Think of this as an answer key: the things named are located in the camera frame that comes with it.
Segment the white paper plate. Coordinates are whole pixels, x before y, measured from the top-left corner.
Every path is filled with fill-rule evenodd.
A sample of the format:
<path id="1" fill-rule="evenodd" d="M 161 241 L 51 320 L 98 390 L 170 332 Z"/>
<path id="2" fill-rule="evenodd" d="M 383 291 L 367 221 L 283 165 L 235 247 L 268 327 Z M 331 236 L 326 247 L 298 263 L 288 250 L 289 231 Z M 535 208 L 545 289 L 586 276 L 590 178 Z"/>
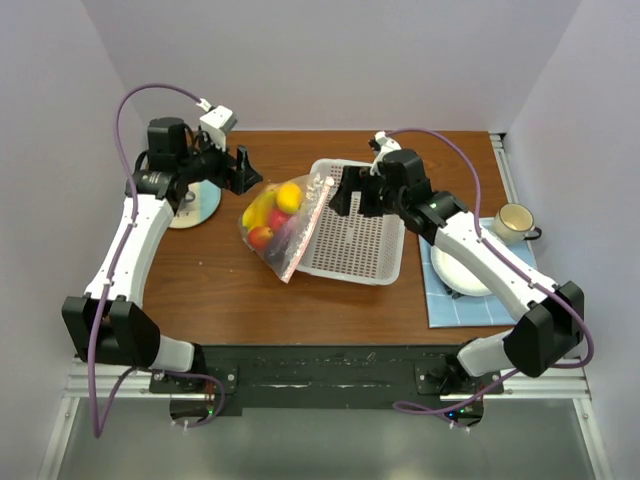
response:
<path id="1" fill-rule="evenodd" d="M 436 246 L 430 249 L 431 265 L 452 298 L 485 297 L 491 291 L 461 262 Z"/>

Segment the clear zip top bag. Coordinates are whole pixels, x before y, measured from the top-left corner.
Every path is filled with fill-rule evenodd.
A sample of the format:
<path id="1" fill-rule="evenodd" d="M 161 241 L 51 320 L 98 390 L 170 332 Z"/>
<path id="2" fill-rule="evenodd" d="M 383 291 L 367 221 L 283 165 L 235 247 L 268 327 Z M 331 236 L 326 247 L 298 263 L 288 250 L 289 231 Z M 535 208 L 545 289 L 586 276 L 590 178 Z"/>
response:
<path id="1" fill-rule="evenodd" d="M 300 263 L 333 187 L 333 178 L 323 173 L 269 183 L 240 216 L 243 241 L 282 282 Z"/>

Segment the yellow fake banana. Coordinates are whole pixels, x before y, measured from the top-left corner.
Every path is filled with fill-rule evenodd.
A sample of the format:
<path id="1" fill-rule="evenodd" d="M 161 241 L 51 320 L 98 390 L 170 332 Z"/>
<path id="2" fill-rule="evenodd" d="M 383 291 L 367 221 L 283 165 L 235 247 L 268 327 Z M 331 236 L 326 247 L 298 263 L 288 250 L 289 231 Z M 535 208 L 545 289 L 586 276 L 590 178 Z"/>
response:
<path id="1" fill-rule="evenodd" d="M 248 231 L 256 227 L 266 226 L 277 197 L 275 187 L 265 188 L 245 209 L 241 223 Z"/>

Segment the yellow fake lemon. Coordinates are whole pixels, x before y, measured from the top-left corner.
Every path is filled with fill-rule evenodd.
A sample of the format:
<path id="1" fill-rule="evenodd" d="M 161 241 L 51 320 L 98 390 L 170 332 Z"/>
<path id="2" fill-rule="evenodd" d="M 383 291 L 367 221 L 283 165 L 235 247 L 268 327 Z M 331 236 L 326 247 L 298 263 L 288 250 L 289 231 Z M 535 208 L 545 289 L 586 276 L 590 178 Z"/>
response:
<path id="1" fill-rule="evenodd" d="M 282 184 L 276 194 L 276 206 L 283 213 L 295 214 L 303 203 L 302 189 L 293 182 Z"/>

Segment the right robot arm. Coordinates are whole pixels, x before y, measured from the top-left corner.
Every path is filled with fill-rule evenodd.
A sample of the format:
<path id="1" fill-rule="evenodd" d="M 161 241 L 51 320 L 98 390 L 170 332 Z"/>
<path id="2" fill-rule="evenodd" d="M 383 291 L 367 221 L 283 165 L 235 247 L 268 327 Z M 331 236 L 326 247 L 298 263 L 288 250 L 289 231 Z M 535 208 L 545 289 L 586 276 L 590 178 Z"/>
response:
<path id="1" fill-rule="evenodd" d="M 329 206 L 340 216 L 359 193 L 359 212 L 366 217 L 396 214 L 405 227 L 466 267 L 504 305 L 515 326 L 501 335 L 473 340 L 445 369 L 448 386 L 469 392 L 481 376 L 512 367 L 538 377 L 559 367 L 560 359 L 584 343 L 593 357 L 594 342 L 583 320 L 584 293 L 573 282 L 564 285 L 522 262 L 476 216 L 448 191 L 436 191 L 424 164 L 410 149 L 381 153 L 371 168 L 346 166 Z"/>

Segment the white plastic basket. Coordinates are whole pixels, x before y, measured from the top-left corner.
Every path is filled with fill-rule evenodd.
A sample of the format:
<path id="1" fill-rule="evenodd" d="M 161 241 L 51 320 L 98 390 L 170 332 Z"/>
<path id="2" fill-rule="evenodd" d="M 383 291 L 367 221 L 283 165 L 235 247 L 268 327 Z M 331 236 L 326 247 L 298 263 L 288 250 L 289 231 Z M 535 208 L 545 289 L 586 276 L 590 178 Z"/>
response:
<path id="1" fill-rule="evenodd" d="M 399 277 L 405 227 L 396 215 L 367 218 L 359 213 L 360 194 L 339 216 L 324 206 L 297 270 L 317 277 L 386 286 Z"/>

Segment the red orange fake peach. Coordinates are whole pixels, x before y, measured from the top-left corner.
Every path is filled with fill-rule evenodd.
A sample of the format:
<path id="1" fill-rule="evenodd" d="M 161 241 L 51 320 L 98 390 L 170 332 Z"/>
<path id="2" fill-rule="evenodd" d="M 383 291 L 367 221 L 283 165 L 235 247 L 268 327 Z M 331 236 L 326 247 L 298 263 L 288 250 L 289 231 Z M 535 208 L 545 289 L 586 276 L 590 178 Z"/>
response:
<path id="1" fill-rule="evenodd" d="M 257 226 L 248 233 L 248 243 L 254 249 L 263 251 L 274 237 L 273 230 L 268 226 Z"/>

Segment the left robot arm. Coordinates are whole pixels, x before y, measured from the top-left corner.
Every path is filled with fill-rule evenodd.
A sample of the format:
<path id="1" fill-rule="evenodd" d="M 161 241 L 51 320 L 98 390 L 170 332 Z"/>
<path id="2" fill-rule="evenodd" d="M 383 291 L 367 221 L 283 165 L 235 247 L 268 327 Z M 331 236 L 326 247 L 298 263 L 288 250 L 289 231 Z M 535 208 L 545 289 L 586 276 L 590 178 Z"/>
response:
<path id="1" fill-rule="evenodd" d="M 154 119 L 148 148 L 126 185 L 123 214 L 103 263 L 80 296 L 69 296 L 62 317 L 86 363 L 172 371 L 185 392 L 200 390 L 207 368 L 199 346 L 161 334 L 143 311 L 147 276 L 160 240 L 185 201 L 192 183 L 208 181 L 241 195 L 262 181 L 240 146 L 231 153 L 227 136 L 237 120 L 225 107 L 199 119 L 194 138 L 180 118 Z"/>

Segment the aluminium frame rail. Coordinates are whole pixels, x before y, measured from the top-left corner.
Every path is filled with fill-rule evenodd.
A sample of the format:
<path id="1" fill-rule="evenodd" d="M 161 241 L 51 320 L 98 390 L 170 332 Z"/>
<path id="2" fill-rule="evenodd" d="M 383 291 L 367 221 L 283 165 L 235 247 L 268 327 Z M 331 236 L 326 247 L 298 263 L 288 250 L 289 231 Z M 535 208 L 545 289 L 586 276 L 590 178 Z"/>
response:
<path id="1" fill-rule="evenodd" d="M 112 406 L 101 398 L 101 366 L 123 376 L 144 372 L 149 389 L 171 400 L 172 421 L 186 430 L 247 409 L 381 409 L 438 416 L 455 428 L 482 410 L 482 399 L 515 375 L 537 378 L 566 368 L 564 356 L 590 343 L 584 295 L 522 262 L 454 195 L 435 191 L 420 158 L 392 134 L 371 141 L 374 164 L 341 161 L 341 177 L 313 169 L 302 204 L 260 248 L 288 281 L 317 247 L 322 215 L 394 219 L 460 261 L 482 280 L 513 318 L 513 327 L 460 345 L 200 345 L 162 334 L 144 312 L 149 270 L 193 182 L 243 194 L 261 181 L 239 147 L 191 132 L 168 118 L 127 171 L 124 210 L 94 279 L 68 297 L 62 317 L 87 367 L 93 433 L 100 436 Z"/>

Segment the purple fake eggplant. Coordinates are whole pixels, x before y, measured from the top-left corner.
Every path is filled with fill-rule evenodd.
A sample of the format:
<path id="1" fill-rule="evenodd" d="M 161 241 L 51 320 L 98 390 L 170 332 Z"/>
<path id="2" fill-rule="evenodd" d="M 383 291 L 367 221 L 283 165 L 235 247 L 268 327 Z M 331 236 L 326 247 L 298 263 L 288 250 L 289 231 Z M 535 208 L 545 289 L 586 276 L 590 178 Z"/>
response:
<path id="1" fill-rule="evenodd" d="M 291 217 L 289 221 L 274 234 L 273 239 L 264 250 L 263 259 L 269 264 L 281 263 L 291 241 L 297 225 L 297 219 Z"/>

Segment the cream and blue plate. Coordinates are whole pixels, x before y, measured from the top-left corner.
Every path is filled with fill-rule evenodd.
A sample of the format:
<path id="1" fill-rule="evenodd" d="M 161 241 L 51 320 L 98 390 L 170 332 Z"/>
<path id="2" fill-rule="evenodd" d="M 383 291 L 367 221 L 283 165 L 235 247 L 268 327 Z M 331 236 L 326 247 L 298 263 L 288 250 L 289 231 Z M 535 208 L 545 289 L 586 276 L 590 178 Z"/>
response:
<path id="1" fill-rule="evenodd" d="M 220 201 L 221 189 L 212 182 L 205 180 L 191 183 L 169 228 L 189 229 L 202 224 L 216 212 Z"/>

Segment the red fake apple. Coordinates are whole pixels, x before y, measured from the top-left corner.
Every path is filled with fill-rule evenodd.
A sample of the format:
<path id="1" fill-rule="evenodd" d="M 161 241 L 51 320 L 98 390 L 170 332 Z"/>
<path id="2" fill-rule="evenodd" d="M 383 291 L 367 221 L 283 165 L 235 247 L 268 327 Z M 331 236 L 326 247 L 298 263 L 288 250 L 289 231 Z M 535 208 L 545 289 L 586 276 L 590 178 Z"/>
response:
<path id="1" fill-rule="evenodd" d="M 291 218 L 290 214 L 287 214 L 281 211 L 278 208 L 274 208 L 270 211 L 267 218 L 267 226 L 274 232 L 277 233 L 282 226 L 284 226 L 289 219 Z"/>

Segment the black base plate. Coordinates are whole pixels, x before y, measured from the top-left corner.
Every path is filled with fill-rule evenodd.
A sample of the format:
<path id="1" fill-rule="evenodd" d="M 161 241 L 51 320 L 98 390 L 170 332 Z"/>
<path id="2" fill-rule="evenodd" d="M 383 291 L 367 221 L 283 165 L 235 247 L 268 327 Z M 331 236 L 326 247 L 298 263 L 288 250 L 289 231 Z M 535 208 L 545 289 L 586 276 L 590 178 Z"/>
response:
<path id="1" fill-rule="evenodd" d="M 499 377 L 453 364 L 456 345 L 206 346 L 198 365 L 223 385 L 222 413 L 249 408 L 389 409 L 407 400 L 439 409 Z"/>

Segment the cream enamel mug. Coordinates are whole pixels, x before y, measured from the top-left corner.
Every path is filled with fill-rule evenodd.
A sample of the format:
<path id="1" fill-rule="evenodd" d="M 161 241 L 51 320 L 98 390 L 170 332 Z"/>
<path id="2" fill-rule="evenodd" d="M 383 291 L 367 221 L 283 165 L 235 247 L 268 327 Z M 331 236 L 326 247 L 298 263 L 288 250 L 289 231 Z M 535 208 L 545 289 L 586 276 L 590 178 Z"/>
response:
<path id="1" fill-rule="evenodd" d="M 534 241 L 542 236 L 529 209 L 518 203 L 502 206 L 491 223 L 491 231 L 505 245 Z"/>

